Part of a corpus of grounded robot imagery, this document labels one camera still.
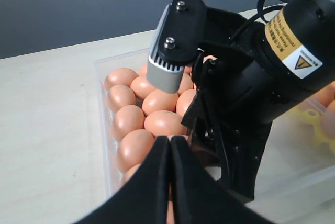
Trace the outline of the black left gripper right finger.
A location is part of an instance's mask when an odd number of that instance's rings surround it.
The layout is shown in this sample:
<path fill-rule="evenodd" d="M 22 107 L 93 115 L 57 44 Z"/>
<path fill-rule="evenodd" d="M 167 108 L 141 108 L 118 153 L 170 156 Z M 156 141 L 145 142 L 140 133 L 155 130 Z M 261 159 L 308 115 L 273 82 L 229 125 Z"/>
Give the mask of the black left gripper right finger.
<path fill-rule="evenodd" d="M 184 140 L 174 137 L 170 146 L 175 223 L 271 223 L 223 189 Z"/>

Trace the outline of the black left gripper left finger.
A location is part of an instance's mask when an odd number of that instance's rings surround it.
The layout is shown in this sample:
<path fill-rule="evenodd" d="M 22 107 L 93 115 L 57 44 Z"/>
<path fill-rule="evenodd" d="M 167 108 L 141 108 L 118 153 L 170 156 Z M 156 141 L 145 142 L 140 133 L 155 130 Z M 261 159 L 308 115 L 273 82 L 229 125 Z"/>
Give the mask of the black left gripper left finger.
<path fill-rule="evenodd" d="M 170 140 L 159 136 L 145 160 L 121 189 L 77 223 L 166 223 L 170 161 Z"/>

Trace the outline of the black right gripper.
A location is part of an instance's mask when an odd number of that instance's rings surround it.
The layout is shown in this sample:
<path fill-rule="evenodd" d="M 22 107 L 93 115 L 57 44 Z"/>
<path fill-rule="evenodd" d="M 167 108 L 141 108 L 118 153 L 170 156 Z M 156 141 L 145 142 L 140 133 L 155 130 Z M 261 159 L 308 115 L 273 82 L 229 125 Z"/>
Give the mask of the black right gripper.
<path fill-rule="evenodd" d="M 216 58 L 197 59 L 196 92 L 182 125 L 194 145 L 208 144 L 219 157 L 218 183 L 242 203 L 254 201 L 255 183 L 272 121 L 317 90 L 317 67 L 299 50 L 283 62 L 270 46 L 263 24 L 251 24 L 229 44 L 248 57 L 232 67 Z"/>

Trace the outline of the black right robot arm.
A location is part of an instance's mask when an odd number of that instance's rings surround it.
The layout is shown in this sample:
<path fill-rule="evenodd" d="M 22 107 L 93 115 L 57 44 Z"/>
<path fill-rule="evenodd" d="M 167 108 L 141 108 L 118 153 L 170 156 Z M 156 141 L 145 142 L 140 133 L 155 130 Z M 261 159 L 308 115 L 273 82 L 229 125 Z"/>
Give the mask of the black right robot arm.
<path fill-rule="evenodd" d="M 183 123 L 213 148 L 220 184 L 248 203 L 272 122 L 334 79 L 334 0 L 281 0 L 241 15 L 206 9 L 197 87 Z"/>

